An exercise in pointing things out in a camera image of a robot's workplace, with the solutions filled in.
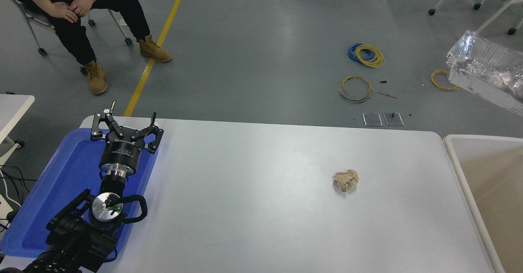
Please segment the person's left hand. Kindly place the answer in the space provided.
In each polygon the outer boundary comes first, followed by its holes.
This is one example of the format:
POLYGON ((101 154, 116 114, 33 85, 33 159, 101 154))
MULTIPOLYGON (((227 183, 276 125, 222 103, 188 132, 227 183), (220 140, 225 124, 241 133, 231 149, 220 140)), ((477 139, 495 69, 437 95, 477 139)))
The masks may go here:
POLYGON ((78 17, 84 17, 92 9, 95 1, 96 0, 74 0, 69 6, 69 10, 78 17))

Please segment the person's right hand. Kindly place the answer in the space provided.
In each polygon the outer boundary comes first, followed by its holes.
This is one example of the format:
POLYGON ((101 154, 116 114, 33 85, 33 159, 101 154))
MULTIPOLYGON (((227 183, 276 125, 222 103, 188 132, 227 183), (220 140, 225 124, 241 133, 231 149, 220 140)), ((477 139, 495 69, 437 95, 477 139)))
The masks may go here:
POLYGON ((64 2, 51 3, 46 12, 54 18, 63 18, 70 23, 78 22, 78 16, 70 10, 69 5, 64 2))

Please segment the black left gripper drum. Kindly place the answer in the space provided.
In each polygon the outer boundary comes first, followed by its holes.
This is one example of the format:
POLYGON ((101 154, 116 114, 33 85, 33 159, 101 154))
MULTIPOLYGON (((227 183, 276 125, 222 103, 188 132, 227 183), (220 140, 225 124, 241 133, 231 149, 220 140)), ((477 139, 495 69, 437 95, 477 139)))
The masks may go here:
POLYGON ((112 165, 123 165, 127 172, 136 172, 139 164, 141 151, 144 148, 144 138, 131 141, 130 137, 119 138, 116 132, 109 132, 105 137, 105 147, 99 168, 103 172, 108 172, 112 165))

